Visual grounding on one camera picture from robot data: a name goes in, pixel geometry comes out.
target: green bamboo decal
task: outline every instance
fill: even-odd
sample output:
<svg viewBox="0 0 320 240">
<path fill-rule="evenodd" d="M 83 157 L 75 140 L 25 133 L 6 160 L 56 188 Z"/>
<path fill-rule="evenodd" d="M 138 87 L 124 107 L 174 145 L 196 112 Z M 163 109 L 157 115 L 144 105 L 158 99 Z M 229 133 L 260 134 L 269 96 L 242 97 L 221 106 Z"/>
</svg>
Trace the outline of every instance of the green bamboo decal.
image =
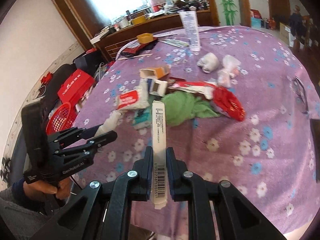
<svg viewBox="0 0 320 240">
<path fill-rule="evenodd" d="M 223 13 L 226 18 L 227 25 L 234 25 L 235 16 L 238 12 L 236 9 L 236 5 L 233 0 L 222 0 L 221 5 L 223 5 Z"/>
</svg>

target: red basket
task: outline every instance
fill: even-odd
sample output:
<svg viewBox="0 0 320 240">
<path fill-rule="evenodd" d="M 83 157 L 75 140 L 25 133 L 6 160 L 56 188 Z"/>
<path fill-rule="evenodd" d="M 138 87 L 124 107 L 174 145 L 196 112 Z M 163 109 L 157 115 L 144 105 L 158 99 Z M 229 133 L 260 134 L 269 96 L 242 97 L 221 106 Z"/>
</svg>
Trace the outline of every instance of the red basket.
<svg viewBox="0 0 320 240">
<path fill-rule="evenodd" d="M 47 135 L 68 129 L 72 126 L 77 115 L 69 102 L 62 104 L 48 122 Z"/>
</svg>

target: red label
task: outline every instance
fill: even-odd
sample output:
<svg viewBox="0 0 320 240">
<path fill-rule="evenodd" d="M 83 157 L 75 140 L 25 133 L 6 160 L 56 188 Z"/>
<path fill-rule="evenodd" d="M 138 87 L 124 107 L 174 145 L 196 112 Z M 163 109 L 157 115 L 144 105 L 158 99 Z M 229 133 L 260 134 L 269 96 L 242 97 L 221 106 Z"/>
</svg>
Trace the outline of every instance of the red label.
<svg viewBox="0 0 320 240">
<path fill-rule="evenodd" d="M 119 106 L 117 109 L 121 109 L 125 106 L 129 106 L 138 101 L 138 92 L 136 90 L 130 91 L 128 93 L 119 96 Z"/>
</svg>

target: yellow container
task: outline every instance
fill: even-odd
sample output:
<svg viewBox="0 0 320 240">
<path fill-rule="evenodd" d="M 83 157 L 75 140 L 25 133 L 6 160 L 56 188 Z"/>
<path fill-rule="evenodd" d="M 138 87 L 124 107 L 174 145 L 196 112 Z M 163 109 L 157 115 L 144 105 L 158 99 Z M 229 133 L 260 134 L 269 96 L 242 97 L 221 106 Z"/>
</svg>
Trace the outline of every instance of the yellow container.
<svg viewBox="0 0 320 240">
<path fill-rule="evenodd" d="M 153 35 L 151 33 L 143 33 L 137 36 L 139 43 L 147 44 L 153 41 Z"/>
<path fill-rule="evenodd" d="M 132 22 L 133 25 L 137 25 L 137 24 L 140 24 L 140 23 L 144 23 L 145 21 L 146 21 L 146 18 L 145 18 L 144 15 L 143 15 L 143 16 L 140 16 L 140 17 L 137 17 L 137 18 L 135 18 L 135 19 L 133 19 L 133 20 L 131 20 L 131 22 Z"/>
</svg>

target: dark blue cuff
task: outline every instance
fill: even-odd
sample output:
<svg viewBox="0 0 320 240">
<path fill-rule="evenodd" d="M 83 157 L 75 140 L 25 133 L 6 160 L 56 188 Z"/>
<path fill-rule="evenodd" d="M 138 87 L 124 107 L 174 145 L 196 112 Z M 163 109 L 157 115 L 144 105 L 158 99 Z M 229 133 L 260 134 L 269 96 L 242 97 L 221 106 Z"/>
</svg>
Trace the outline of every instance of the dark blue cuff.
<svg viewBox="0 0 320 240">
<path fill-rule="evenodd" d="M 23 183 L 24 183 L 24 178 L 20 179 L 19 181 L 15 182 L 12 185 L 11 192 L 14 199 L 17 201 L 17 203 L 20 206 L 35 212 L 39 212 L 43 208 L 44 203 L 29 199 L 24 193 Z"/>
</svg>

